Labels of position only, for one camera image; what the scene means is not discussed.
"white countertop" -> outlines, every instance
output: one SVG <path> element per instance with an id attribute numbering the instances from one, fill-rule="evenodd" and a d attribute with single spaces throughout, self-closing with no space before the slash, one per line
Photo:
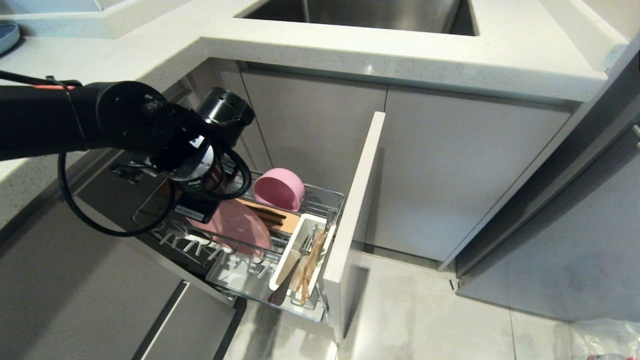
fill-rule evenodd
<path id="1" fill-rule="evenodd" d="M 215 57 L 575 101 L 607 79 L 538 0 L 471 0 L 477 37 L 234 17 L 264 2 L 193 0 L 118 39 L 27 38 L 0 69 L 163 91 Z M 0 162 L 0 226 L 55 180 L 54 162 Z"/>

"pull-out drawer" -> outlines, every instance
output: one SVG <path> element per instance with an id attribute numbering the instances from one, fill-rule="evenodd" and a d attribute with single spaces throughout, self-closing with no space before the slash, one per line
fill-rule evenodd
<path id="1" fill-rule="evenodd" d="M 310 203 L 306 206 L 303 205 L 300 212 L 308 210 L 315 215 L 322 215 L 323 212 L 326 214 L 327 209 L 330 208 L 342 209 L 342 211 L 334 232 L 335 236 L 331 239 L 332 242 L 329 251 L 325 255 L 316 288 L 311 294 L 309 301 L 307 301 L 304 306 L 301 306 L 297 300 L 288 297 L 281 306 L 278 306 L 284 311 L 300 315 L 309 320 L 330 324 L 335 329 L 337 341 L 340 341 L 344 337 L 347 315 L 351 313 L 351 307 L 356 306 L 352 299 L 353 295 L 356 295 L 354 294 L 356 282 L 360 281 L 360 279 L 356 279 L 355 275 L 357 272 L 354 271 L 352 265 L 353 259 L 351 257 L 353 253 L 350 252 L 350 250 L 354 241 L 358 241 L 359 243 L 364 241 L 367 220 L 369 218 L 369 188 L 372 185 L 370 176 L 374 167 L 384 120 L 384 113 L 374 113 L 346 200 L 344 200 L 344 197 L 340 197 L 340 194 L 331 191 L 324 193 L 324 195 L 329 194 L 327 197 L 318 192 L 322 189 L 314 188 L 313 186 L 307 188 L 308 193 L 305 198 L 309 198 Z M 102 189 L 113 189 L 115 186 L 118 188 L 118 191 L 125 191 L 125 187 L 118 184 L 124 182 L 109 173 L 102 176 L 102 179 L 95 180 L 94 183 L 100 184 L 100 188 Z M 159 182 L 149 183 L 149 186 L 159 187 Z M 95 199 L 91 199 L 92 196 L 95 196 L 97 190 L 99 189 L 85 189 L 83 190 L 85 194 L 83 195 L 81 193 L 79 196 L 103 215 L 117 224 L 119 223 L 118 225 L 123 228 L 127 229 L 128 227 L 132 227 L 131 224 L 122 223 L 125 221 L 131 223 L 130 218 L 122 219 L 120 222 L 118 219 L 113 218 L 121 216 L 123 211 L 120 212 L 120 215 L 116 213 L 110 215 L 109 213 L 105 213 L 106 210 L 101 209 L 99 204 L 96 204 Z M 126 195 L 121 195 L 120 198 L 126 198 Z M 164 204 L 154 203 L 152 195 L 144 202 L 143 206 L 139 207 L 134 213 L 133 220 L 142 224 L 145 222 L 144 219 L 136 219 L 136 217 L 148 216 L 149 218 L 153 218 L 154 210 L 162 210 L 163 208 Z M 174 263 L 186 269 L 187 272 L 203 279 L 204 283 L 202 285 L 206 284 L 227 295 L 245 297 L 269 304 L 268 297 L 273 292 L 273 290 L 269 289 L 269 277 L 272 272 L 260 271 L 259 266 L 238 260 L 238 258 L 233 258 L 232 256 L 222 257 L 222 260 L 219 260 L 218 257 L 214 258 L 211 256 L 209 262 L 206 262 L 208 253 L 198 252 L 198 255 L 196 255 L 195 248 L 193 247 L 185 250 L 186 245 L 190 242 L 188 239 L 181 239 L 175 243 L 172 241 L 162 241 L 169 227 L 169 224 L 160 227 L 154 233 L 155 237 L 140 237 L 140 240 L 148 245 L 146 247 L 147 250 L 156 253 L 159 252 L 165 257 L 171 257 Z M 179 256 L 173 256 L 172 251 L 180 252 Z M 193 260 L 193 262 L 198 265 L 185 265 L 189 260 Z M 195 277 L 190 278 L 190 281 L 192 283 L 197 282 Z"/>

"fork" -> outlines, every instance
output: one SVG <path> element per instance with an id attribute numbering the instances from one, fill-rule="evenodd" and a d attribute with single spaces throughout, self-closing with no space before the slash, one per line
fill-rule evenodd
<path id="1" fill-rule="evenodd" d="M 293 279 L 293 275 L 296 273 L 296 269 L 300 264 L 300 260 L 305 256 L 311 253 L 311 245 L 313 244 L 314 236 L 312 234 L 307 235 L 305 241 L 303 241 L 302 246 L 300 247 L 300 257 L 296 260 L 296 263 L 293 264 L 293 267 L 287 274 L 287 277 L 284 278 L 280 286 L 269 296 L 269 302 L 280 306 L 284 302 L 284 299 L 287 297 L 287 290 L 289 290 L 289 285 L 291 284 L 291 280 Z"/>

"wire dish rack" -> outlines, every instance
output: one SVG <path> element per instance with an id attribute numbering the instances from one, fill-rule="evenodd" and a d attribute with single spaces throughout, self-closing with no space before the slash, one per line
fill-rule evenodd
<path id="1" fill-rule="evenodd" d="M 254 179 L 262 174 L 252 172 Z M 232 191 L 242 185 L 238 176 L 230 184 Z M 151 223 L 166 207 L 168 191 L 165 183 L 160 184 L 154 192 L 133 213 L 133 220 L 139 225 Z M 254 201 L 252 187 L 242 196 L 242 199 Z M 305 185 L 305 196 L 297 212 L 322 218 L 327 217 L 331 210 L 335 211 L 339 219 L 344 206 L 345 196 L 341 193 L 319 188 L 313 185 Z M 175 212 L 169 216 L 151 233 L 158 239 L 160 245 L 171 247 L 187 256 L 194 263 L 205 268 L 208 273 L 205 280 L 217 287 L 224 288 L 231 295 L 240 295 L 249 299 L 267 303 L 267 298 L 273 292 L 269 289 L 269 279 L 282 257 L 282 252 L 291 240 L 291 234 L 269 229 L 271 235 L 271 248 L 265 249 L 252 244 L 241 242 L 237 239 L 199 229 L 187 219 Z M 244 248 L 252 247 L 258 252 L 258 256 L 247 256 L 233 249 L 233 244 L 242 245 Z M 319 290 L 314 290 L 311 298 L 304 306 L 295 299 L 290 299 L 281 307 L 298 315 L 320 321 L 323 310 L 316 309 L 318 303 L 324 303 L 319 296 Z"/>

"pink dish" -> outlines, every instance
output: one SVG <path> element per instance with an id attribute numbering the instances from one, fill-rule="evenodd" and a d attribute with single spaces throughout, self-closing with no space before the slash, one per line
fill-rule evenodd
<path id="1" fill-rule="evenodd" d="M 290 170 L 272 168 L 255 181 L 253 194 L 259 202 L 297 211 L 305 196 L 305 184 Z"/>
<path id="2" fill-rule="evenodd" d="M 221 201 L 208 224 L 203 224 L 190 218 L 187 218 L 187 220 L 191 225 L 199 229 L 224 235 L 263 249 L 271 249 L 271 235 L 269 235 L 269 230 L 264 225 L 264 222 L 260 220 L 253 210 L 236 199 Z M 245 255 L 262 255 L 262 252 L 257 249 L 238 245 L 234 241 L 219 237 L 215 237 L 213 240 L 231 249 L 235 250 L 237 248 L 238 252 Z"/>

